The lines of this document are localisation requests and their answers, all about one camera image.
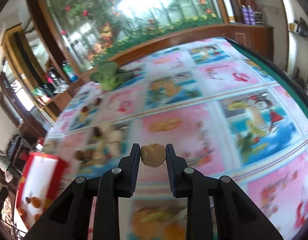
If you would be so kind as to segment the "beige cake piece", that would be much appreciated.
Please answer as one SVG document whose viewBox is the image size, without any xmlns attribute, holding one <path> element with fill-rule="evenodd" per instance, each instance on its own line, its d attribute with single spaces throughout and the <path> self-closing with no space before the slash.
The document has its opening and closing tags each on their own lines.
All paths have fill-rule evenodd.
<svg viewBox="0 0 308 240">
<path fill-rule="evenodd" d="M 165 147 L 160 144 L 142 146 L 140 156 L 144 165 L 159 167 L 166 159 Z"/>
</svg>

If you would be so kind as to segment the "floral glass partition screen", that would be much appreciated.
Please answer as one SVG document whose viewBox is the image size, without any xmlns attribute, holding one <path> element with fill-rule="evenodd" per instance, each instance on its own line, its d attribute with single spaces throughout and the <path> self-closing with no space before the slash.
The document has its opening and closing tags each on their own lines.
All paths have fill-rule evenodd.
<svg viewBox="0 0 308 240">
<path fill-rule="evenodd" d="M 224 23 L 218 0 L 38 0 L 66 59 L 82 73 L 151 39 Z"/>
</svg>

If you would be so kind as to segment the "purple bottle right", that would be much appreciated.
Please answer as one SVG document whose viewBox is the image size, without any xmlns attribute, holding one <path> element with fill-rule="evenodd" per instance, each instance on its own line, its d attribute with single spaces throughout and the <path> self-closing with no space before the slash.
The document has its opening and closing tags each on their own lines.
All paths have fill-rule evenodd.
<svg viewBox="0 0 308 240">
<path fill-rule="evenodd" d="M 250 5 L 247 6 L 247 14 L 249 18 L 250 25 L 256 25 L 255 23 L 255 14 Z"/>
</svg>

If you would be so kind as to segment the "colourful fruit pattern tablecloth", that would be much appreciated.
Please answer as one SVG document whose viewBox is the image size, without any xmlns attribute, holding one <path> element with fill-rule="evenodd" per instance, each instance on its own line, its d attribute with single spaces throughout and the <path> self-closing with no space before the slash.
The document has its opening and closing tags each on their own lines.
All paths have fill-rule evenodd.
<svg viewBox="0 0 308 240">
<path fill-rule="evenodd" d="M 101 176 L 133 144 L 172 144 L 187 164 L 229 176 L 284 239 L 308 234 L 308 95 L 228 38 L 163 49 L 121 67 L 114 88 L 83 85 L 43 150 L 68 163 L 62 186 Z"/>
</svg>

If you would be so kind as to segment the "purple bottle left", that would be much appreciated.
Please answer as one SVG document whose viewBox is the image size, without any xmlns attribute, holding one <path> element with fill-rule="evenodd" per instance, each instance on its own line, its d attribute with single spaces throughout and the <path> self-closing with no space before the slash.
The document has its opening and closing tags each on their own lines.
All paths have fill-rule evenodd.
<svg viewBox="0 0 308 240">
<path fill-rule="evenodd" d="M 244 5 L 242 5 L 241 10 L 242 10 L 242 16 L 243 16 L 243 23 L 246 25 L 250 25 L 247 8 Z"/>
</svg>

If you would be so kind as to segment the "purple bottle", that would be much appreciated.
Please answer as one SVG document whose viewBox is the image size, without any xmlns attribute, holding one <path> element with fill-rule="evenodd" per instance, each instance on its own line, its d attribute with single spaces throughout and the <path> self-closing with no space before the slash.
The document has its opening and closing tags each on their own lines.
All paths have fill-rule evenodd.
<svg viewBox="0 0 308 240">
<path fill-rule="evenodd" d="M 250 5 L 247 6 L 247 14 L 249 18 L 250 25 L 256 25 L 255 23 L 255 14 Z"/>
<path fill-rule="evenodd" d="M 246 25 L 250 25 L 247 8 L 244 5 L 242 5 L 241 10 L 242 10 L 242 16 L 243 16 L 243 23 Z"/>
</svg>

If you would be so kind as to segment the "orange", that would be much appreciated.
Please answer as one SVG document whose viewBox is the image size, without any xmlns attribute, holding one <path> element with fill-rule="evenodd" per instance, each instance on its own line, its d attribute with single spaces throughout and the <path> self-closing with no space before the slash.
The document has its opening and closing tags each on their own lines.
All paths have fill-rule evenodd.
<svg viewBox="0 0 308 240">
<path fill-rule="evenodd" d="M 26 218 L 27 217 L 27 211 L 25 210 L 25 209 L 23 209 L 23 208 L 18 208 L 18 213 L 19 213 L 19 215 L 20 215 L 20 217 L 22 218 L 22 219 L 24 219 L 24 218 Z"/>
<path fill-rule="evenodd" d="M 42 205 L 42 200 L 38 197 L 31 197 L 30 203 L 36 208 L 39 209 Z"/>
<path fill-rule="evenodd" d="M 35 221 L 38 221 L 40 219 L 40 217 L 41 217 L 41 214 L 39 214 L 39 213 L 35 214 L 35 216 L 34 216 Z"/>
</svg>

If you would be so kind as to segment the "green plastic bottle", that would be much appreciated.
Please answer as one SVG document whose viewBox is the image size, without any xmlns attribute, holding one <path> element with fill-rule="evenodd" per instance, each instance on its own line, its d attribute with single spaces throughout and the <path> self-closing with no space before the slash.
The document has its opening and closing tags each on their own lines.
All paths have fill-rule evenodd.
<svg viewBox="0 0 308 240">
<path fill-rule="evenodd" d="M 73 68 L 71 67 L 71 64 L 68 61 L 64 60 L 62 62 L 62 69 L 65 72 L 65 74 L 68 76 L 71 82 L 75 82 L 78 79 L 75 71 L 73 70 Z"/>
</svg>

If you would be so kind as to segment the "green bok choy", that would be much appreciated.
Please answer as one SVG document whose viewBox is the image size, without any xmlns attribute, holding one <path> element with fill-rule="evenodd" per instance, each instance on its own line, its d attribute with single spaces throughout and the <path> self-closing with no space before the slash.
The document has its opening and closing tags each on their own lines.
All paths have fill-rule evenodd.
<svg viewBox="0 0 308 240">
<path fill-rule="evenodd" d="M 112 91 L 134 77 L 132 70 L 122 69 L 113 61 L 101 62 L 89 76 L 90 80 L 99 83 L 104 91 Z"/>
</svg>

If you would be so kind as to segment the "red box white interior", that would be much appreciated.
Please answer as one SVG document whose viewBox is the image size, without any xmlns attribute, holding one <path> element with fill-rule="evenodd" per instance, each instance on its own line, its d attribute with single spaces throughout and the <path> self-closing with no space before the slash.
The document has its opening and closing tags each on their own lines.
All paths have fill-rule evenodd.
<svg viewBox="0 0 308 240">
<path fill-rule="evenodd" d="M 21 220 L 27 229 L 36 222 L 35 214 L 43 214 L 57 198 L 61 178 L 68 163 L 56 155 L 33 152 L 30 154 L 22 171 L 16 195 L 16 212 L 18 208 L 27 211 L 27 217 Z M 27 204 L 26 197 L 38 197 L 42 205 L 36 209 Z"/>
</svg>

